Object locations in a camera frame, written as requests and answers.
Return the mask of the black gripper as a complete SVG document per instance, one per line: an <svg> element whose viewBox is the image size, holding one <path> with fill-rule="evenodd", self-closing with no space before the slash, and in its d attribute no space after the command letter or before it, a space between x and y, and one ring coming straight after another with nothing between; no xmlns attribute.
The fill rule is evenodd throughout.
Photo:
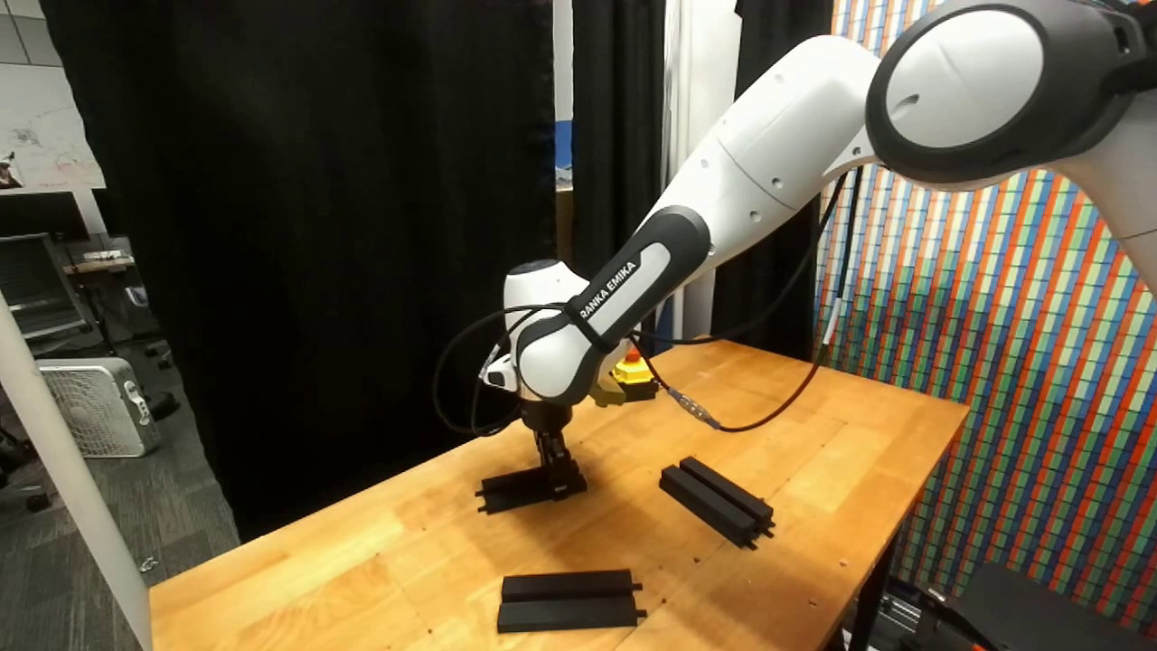
<svg viewBox="0 0 1157 651"><path fill-rule="evenodd" d="M572 425L572 409L548 404L548 402L523 402L520 425L535 433L535 450L547 460L541 462L547 489L572 492L578 478L576 460L567 456L567 446L562 446L562 426Z"/></svg>

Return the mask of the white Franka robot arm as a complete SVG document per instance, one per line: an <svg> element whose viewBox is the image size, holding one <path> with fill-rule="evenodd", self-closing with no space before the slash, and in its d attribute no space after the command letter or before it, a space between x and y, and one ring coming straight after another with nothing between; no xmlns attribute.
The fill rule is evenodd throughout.
<svg viewBox="0 0 1157 651"><path fill-rule="evenodd" d="M480 379L517 395L535 431L537 462L512 483L578 492L562 425L627 331L862 163L949 192L1054 171L1157 285L1154 16L1118 0L941 0L883 53L844 36L794 45L708 126L601 270L535 260L507 276L507 338Z"/></svg>

